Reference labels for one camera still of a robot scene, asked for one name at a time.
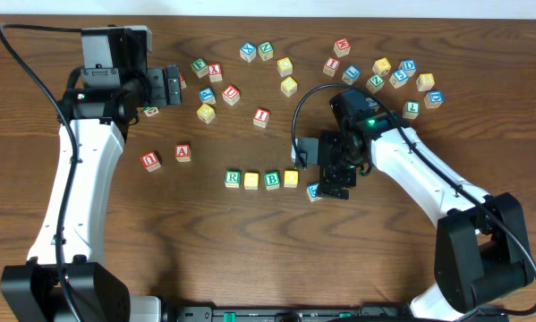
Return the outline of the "blue T block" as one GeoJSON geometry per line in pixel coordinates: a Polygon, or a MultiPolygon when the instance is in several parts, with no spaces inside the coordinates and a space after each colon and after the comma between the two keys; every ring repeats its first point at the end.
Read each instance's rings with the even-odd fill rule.
{"type": "Polygon", "coordinates": [[[318,196],[318,187],[318,182],[312,183],[307,186],[306,192],[310,202],[314,202],[320,199],[320,197],[318,196]]]}

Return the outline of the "yellow o block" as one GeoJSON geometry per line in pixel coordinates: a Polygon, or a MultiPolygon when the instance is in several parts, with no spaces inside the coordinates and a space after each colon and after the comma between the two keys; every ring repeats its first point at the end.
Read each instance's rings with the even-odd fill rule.
{"type": "Polygon", "coordinates": [[[285,170],[284,187],[296,188],[299,182],[299,173],[295,170],[285,170]]]}
{"type": "Polygon", "coordinates": [[[247,172],[243,177],[245,190],[257,190],[259,188],[259,174],[247,172]]]}

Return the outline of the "green B block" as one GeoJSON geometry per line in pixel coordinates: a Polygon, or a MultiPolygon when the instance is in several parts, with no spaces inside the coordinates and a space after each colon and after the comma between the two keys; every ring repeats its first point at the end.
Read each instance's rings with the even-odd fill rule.
{"type": "Polygon", "coordinates": [[[280,176],[278,171],[268,172],[264,174],[264,182],[268,191],[280,188],[280,176]]]}

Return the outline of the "yellow O block front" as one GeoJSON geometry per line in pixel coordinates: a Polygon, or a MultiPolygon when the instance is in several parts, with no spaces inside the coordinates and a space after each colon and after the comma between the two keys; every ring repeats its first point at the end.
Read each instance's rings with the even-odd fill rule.
{"type": "Polygon", "coordinates": [[[247,172],[243,177],[245,190],[257,190],[259,188],[259,174],[247,172]]]}

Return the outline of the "green R block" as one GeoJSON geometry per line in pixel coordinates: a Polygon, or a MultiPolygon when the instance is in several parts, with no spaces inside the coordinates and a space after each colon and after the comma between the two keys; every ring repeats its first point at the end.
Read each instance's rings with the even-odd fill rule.
{"type": "Polygon", "coordinates": [[[225,172],[225,186],[226,188],[240,187],[241,174],[239,171],[228,170],[225,172]]]}

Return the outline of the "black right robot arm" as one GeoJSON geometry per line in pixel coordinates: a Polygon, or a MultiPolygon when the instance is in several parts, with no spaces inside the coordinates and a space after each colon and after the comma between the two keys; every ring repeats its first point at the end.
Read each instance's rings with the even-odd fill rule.
{"type": "Polygon", "coordinates": [[[318,194],[347,199],[355,175],[376,168],[405,190],[437,230],[435,283],[410,302],[412,314],[447,321],[479,311],[507,314],[488,302],[536,283],[520,202],[466,181],[399,114],[378,113],[372,95],[348,89],[329,104],[339,130],[320,138],[318,194]]]}

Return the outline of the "green J block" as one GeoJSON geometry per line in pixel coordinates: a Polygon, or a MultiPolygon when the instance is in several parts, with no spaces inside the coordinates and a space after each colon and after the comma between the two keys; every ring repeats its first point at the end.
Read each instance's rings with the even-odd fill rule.
{"type": "Polygon", "coordinates": [[[151,117],[151,116],[154,116],[156,114],[159,113],[159,108],[158,107],[147,107],[143,110],[143,113],[147,116],[147,117],[151,117]]]}

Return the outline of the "yellow block by P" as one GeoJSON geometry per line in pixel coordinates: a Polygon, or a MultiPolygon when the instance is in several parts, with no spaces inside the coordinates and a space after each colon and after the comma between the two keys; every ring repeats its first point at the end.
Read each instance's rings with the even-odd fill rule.
{"type": "Polygon", "coordinates": [[[197,116],[205,123],[210,124],[216,117],[216,111],[213,106],[206,103],[202,104],[197,110],[197,116]]]}

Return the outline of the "red Y block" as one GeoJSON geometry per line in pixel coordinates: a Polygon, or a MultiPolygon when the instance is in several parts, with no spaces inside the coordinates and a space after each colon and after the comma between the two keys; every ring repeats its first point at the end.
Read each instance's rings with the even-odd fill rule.
{"type": "Polygon", "coordinates": [[[223,73],[220,63],[210,64],[208,66],[208,76],[211,82],[220,82],[223,80],[223,73]]]}

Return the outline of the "red A block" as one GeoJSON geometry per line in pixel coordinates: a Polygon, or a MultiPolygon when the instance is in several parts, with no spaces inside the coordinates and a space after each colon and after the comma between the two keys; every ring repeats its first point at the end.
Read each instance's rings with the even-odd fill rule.
{"type": "Polygon", "coordinates": [[[179,144],[174,149],[175,158],[178,162],[191,161],[191,147],[189,144],[179,144]]]}

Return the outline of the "green Z block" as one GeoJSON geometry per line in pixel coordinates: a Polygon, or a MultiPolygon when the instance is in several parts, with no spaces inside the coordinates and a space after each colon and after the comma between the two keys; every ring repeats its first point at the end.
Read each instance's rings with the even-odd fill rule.
{"type": "Polygon", "coordinates": [[[368,78],[366,88],[371,94],[377,93],[384,86],[385,81],[377,74],[368,78]]]}

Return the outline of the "blue X block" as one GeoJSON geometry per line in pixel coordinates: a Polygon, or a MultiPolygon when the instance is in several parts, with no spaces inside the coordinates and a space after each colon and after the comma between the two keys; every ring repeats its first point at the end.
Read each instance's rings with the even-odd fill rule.
{"type": "Polygon", "coordinates": [[[240,57],[250,63],[257,55],[257,48],[249,41],[245,42],[239,50],[240,57]]]}

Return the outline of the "yellow block soccer side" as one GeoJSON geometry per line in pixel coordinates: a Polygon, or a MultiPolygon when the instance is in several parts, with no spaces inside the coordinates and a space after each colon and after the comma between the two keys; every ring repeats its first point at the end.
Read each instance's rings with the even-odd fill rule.
{"type": "Polygon", "coordinates": [[[388,75],[391,70],[391,64],[386,57],[380,58],[374,62],[372,71],[380,77],[388,75]]]}

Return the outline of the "blue D block upper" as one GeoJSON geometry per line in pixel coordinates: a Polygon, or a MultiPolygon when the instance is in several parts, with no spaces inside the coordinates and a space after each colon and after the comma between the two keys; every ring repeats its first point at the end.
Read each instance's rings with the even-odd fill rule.
{"type": "Polygon", "coordinates": [[[399,64],[398,69],[405,72],[409,77],[412,77],[417,71],[417,66],[413,59],[404,59],[399,64]]]}

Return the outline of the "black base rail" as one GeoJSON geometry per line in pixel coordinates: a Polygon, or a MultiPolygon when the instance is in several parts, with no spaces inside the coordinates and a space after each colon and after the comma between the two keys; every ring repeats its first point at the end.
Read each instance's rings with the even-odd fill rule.
{"type": "Polygon", "coordinates": [[[161,321],[168,322],[328,322],[328,321],[434,321],[416,318],[408,308],[363,306],[361,308],[166,308],[161,321]]]}

